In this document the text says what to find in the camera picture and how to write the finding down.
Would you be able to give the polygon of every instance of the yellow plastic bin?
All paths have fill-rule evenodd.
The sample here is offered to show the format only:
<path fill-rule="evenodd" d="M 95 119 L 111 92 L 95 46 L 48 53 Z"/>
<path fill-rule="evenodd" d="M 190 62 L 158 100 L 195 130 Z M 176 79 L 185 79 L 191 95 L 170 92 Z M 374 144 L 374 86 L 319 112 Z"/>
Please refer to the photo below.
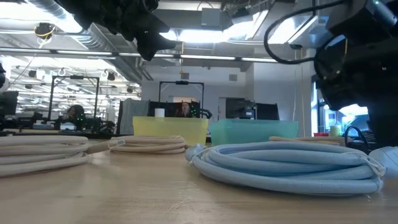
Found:
<path fill-rule="evenodd" d="M 185 142 L 206 144 L 208 120 L 201 118 L 155 118 L 139 117 L 132 119 L 135 136 L 182 136 Z"/>

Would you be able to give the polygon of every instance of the desk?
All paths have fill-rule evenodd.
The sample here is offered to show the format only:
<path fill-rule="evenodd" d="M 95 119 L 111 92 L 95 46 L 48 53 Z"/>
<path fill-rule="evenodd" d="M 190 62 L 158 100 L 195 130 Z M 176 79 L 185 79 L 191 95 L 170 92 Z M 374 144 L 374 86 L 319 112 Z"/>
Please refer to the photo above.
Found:
<path fill-rule="evenodd" d="M 102 152 L 89 164 L 0 179 L 1 223 L 397 223 L 398 181 L 379 194 L 325 198 L 234 187 L 177 155 Z"/>

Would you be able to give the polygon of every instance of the person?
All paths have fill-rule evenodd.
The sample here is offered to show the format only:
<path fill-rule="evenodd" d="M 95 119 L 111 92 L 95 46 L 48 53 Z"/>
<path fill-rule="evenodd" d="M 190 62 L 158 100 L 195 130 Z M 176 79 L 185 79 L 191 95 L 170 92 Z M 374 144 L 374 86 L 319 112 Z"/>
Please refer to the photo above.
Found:
<path fill-rule="evenodd" d="M 188 102 L 182 102 L 181 111 L 177 110 L 175 114 L 176 118 L 192 118 L 191 108 Z"/>
<path fill-rule="evenodd" d="M 85 122 L 85 109 L 81 105 L 73 105 L 67 111 L 68 121 L 76 126 L 77 131 L 81 131 L 84 128 Z"/>

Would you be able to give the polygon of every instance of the light blue coiled hose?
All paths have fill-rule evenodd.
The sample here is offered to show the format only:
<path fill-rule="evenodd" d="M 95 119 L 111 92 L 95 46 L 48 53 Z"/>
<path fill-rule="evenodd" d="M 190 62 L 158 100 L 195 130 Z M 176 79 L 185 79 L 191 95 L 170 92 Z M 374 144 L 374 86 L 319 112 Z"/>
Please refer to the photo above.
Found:
<path fill-rule="evenodd" d="M 377 167 L 347 147 L 301 142 L 230 144 L 185 153 L 203 175 L 227 184 L 296 194 L 353 195 L 381 190 Z"/>

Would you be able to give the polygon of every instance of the ceiling duct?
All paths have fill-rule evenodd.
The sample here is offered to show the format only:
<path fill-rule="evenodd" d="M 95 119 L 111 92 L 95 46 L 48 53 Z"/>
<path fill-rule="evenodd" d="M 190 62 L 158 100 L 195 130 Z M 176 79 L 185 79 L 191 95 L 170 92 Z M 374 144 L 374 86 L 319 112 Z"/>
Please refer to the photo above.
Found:
<path fill-rule="evenodd" d="M 29 0 L 29 2 L 42 11 L 50 13 L 60 20 L 67 20 L 70 17 L 68 16 L 69 12 L 60 7 L 54 0 Z M 87 49 L 108 52 L 117 51 L 117 49 L 108 42 L 108 40 L 104 37 L 101 31 L 96 28 L 95 25 L 84 31 L 84 34 L 85 36 L 73 38 L 87 47 Z M 123 58 L 118 57 L 116 60 L 107 60 L 107 62 L 120 69 L 120 74 L 128 81 L 141 83 L 141 74 Z"/>

